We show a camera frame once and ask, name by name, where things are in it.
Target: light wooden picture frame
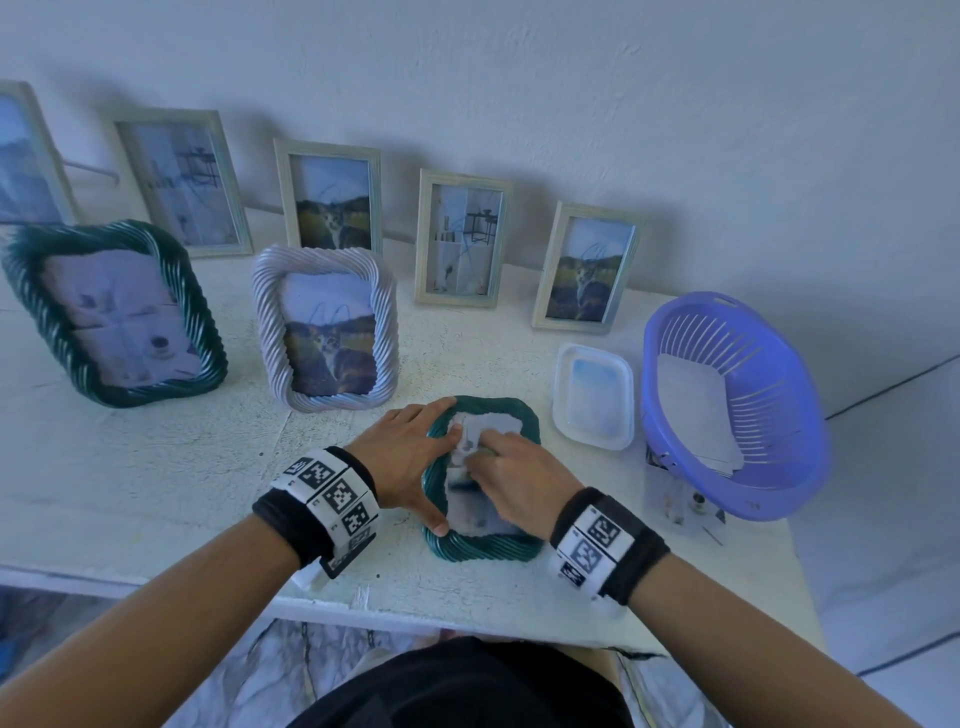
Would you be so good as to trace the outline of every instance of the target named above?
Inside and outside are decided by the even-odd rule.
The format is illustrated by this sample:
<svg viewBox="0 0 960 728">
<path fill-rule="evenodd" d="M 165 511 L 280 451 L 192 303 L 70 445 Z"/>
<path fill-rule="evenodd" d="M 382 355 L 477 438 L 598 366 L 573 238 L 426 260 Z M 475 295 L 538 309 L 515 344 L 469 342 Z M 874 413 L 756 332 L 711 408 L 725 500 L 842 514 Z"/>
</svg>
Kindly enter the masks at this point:
<svg viewBox="0 0 960 728">
<path fill-rule="evenodd" d="M 219 113 L 110 107 L 100 116 L 134 219 L 163 228 L 194 257 L 253 253 Z"/>
<path fill-rule="evenodd" d="M 380 150 L 274 139 L 287 245 L 383 255 Z"/>
<path fill-rule="evenodd" d="M 0 80 L 0 226 L 82 221 L 34 90 Z"/>
<path fill-rule="evenodd" d="M 394 395 L 396 281 L 382 257 L 362 248 L 274 245 L 257 256 L 252 282 L 263 362 L 278 400 L 323 412 L 369 409 Z"/>
<path fill-rule="evenodd" d="M 642 227 L 630 212 L 557 203 L 533 326 L 610 331 Z"/>
<path fill-rule="evenodd" d="M 514 185 L 420 170 L 415 298 L 493 308 Z"/>
</svg>

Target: clear plastic container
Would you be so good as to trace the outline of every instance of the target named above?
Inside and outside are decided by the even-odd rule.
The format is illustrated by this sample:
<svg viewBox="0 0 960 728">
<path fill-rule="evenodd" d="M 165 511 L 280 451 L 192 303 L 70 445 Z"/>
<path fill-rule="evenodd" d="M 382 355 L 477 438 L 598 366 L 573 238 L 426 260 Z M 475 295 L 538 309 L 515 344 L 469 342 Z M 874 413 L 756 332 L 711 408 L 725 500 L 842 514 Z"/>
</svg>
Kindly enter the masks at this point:
<svg viewBox="0 0 960 728">
<path fill-rule="evenodd" d="M 566 437 L 620 450 L 634 441 L 634 373 L 622 356 L 564 344 L 553 380 L 553 423 Z"/>
</svg>

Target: white table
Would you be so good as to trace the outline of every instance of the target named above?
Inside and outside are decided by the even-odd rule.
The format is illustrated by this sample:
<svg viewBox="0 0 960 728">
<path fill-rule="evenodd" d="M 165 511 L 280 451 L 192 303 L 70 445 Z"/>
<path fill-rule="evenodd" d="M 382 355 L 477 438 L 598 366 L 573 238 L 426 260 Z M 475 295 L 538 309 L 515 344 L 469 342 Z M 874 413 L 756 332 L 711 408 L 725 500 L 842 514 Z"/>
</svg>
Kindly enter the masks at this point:
<svg viewBox="0 0 960 728">
<path fill-rule="evenodd" d="M 387 241 L 386 259 L 399 281 L 400 386 L 388 405 L 366 412 L 303 415 L 272 398 L 252 316 L 250 257 L 194 262 L 227 348 L 224 384 L 200 397 L 128 410 L 77 394 L 9 286 L 0 284 L 0 583 L 127 594 L 243 518 L 270 478 L 309 446 L 343 444 L 386 409 L 409 402 L 509 396 L 534 409 L 543 444 L 586 483 L 616 495 L 676 553 L 824 648 L 786 521 L 729 519 L 710 533 L 695 520 L 675 526 L 644 501 L 639 421 L 634 443 L 622 452 L 571 442 L 553 425 L 561 343 L 621 354 L 638 385 L 643 326 L 666 297 L 626 291 L 610 335 L 569 335 L 530 327 L 538 272 L 505 265 L 494 310 L 447 308 L 413 302 L 412 246 Z M 318 579 L 310 594 L 288 584 L 270 612 L 662 651 L 632 615 L 604 617 L 549 574 L 547 549 L 529 564 L 449 564 L 430 553 L 413 516 L 389 511 L 383 521 L 341 577 Z"/>
</svg>

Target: floor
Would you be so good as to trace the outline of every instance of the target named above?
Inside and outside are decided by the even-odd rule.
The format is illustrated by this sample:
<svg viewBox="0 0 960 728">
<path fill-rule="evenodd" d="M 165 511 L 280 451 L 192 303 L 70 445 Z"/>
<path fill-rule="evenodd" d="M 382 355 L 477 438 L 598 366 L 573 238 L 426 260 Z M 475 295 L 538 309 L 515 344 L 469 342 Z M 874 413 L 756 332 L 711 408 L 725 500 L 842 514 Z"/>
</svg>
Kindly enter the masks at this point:
<svg viewBox="0 0 960 728">
<path fill-rule="evenodd" d="M 91 596 L 0 587 L 0 683 L 99 617 L 112 603 Z M 430 638 L 398 632 L 261 618 L 166 725 L 283 728 L 340 685 L 374 647 L 399 652 L 429 643 Z M 726 725 L 672 660 L 622 659 L 620 672 L 637 726 Z"/>
</svg>

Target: white wall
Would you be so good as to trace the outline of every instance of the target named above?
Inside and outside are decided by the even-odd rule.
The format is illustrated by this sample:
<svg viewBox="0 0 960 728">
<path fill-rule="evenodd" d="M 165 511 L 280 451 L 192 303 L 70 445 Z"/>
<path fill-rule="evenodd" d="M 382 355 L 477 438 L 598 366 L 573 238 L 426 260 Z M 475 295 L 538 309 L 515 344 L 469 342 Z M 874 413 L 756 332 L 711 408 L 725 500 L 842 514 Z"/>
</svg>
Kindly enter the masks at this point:
<svg viewBox="0 0 960 728">
<path fill-rule="evenodd" d="M 833 657 L 859 671 L 960 629 L 960 360 L 829 423 L 827 486 L 790 518 Z M 960 641 L 866 678 L 924 728 L 960 716 Z"/>
<path fill-rule="evenodd" d="M 513 179 L 533 267 L 557 199 L 641 210 L 633 285 L 752 303 L 834 411 L 958 349 L 958 24 L 953 0 L 13 0 L 0 75 L 92 164 L 94 104 L 218 109 L 250 202 L 279 204 L 275 134 L 379 147 L 394 237 L 421 166 Z"/>
</svg>

